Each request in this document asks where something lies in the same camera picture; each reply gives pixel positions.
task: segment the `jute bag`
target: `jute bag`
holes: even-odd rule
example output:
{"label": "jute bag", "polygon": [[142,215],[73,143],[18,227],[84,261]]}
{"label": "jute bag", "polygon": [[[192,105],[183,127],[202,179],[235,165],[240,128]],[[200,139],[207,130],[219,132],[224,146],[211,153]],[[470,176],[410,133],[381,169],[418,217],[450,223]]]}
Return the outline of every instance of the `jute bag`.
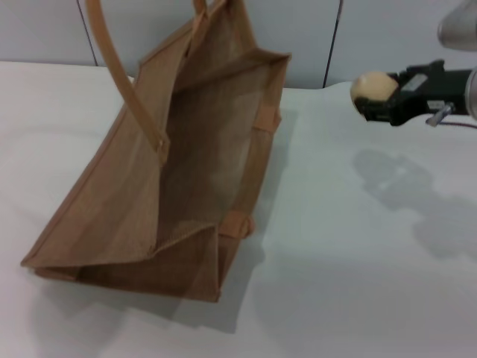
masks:
{"label": "jute bag", "polygon": [[43,277],[217,301],[280,121],[289,54],[257,48],[242,0],[196,16],[131,84],[99,0],[89,21],[124,106],[22,261]]}

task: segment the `table surface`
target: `table surface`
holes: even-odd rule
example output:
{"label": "table surface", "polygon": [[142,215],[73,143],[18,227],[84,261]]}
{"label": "table surface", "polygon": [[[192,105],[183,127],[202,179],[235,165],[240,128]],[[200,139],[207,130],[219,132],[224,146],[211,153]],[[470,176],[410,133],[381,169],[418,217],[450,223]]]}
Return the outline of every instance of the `table surface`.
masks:
{"label": "table surface", "polygon": [[106,69],[0,63],[2,357],[472,357],[477,131],[367,124],[350,84],[286,89],[221,302],[19,266],[122,100]]}

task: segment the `brown handle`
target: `brown handle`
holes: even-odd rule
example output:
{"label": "brown handle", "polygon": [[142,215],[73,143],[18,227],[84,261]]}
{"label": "brown handle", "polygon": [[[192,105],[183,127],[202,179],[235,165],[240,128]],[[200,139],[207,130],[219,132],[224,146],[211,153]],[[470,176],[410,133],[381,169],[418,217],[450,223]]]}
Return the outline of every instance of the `brown handle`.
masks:
{"label": "brown handle", "polygon": [[86,0],[86,9],[88,11],[88,18],[92,32],[95,35],[104,62],[110,70],[111,76],[113,77],[124,102],[141,127],[144,135],[146,135],[152,149],[158,151],[161,161],[165,162],[167,160],[169,138],[167,137],[167,134],[158,131],[152,116],[138,98],[133,85],[126,75],[126,71],[114,49],[110,33],[107,30],[103,10],[101,8],[101,0]]}
{"label": "brown handle", "polygon": [[195,14],[200,15],[201,13],[207,12],[207,1],[206,0],[192,0],[194,3]]}

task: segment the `metal cylinder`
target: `metal cylinder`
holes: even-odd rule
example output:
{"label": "metal cylinder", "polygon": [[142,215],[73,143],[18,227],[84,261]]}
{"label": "metal cylinder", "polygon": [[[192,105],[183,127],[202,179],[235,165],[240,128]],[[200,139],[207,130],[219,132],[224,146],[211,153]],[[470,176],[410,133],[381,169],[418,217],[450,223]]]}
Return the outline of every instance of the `metal cylinder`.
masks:
{"label": "metal cylinder", "polygon": [[439,24],[437,37],[443,47],[477,51],[477,0],[464,0]]}
{"label": "metal cylinder", "polygon": [[475,68],[467,80],[465,87],[465,104],[469,116],[477,120],[477,68]]}

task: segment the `round object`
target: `round object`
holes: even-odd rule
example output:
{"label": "round object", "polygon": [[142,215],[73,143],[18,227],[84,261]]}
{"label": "round object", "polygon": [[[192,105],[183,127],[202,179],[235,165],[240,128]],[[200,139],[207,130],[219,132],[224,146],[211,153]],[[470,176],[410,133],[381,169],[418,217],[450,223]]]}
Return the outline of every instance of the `round object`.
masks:
{"label": "round object", "polygon": [[364,97],[372,101],[387,101],[398,86],[386,72],[364,73],[351,86],[351,100],[354,103],[358,97]]}
{"label": "round object", "polygon": [[465,87],[465,104],[469,115],[477,120],[477,68],[475,68],[467,80]]}

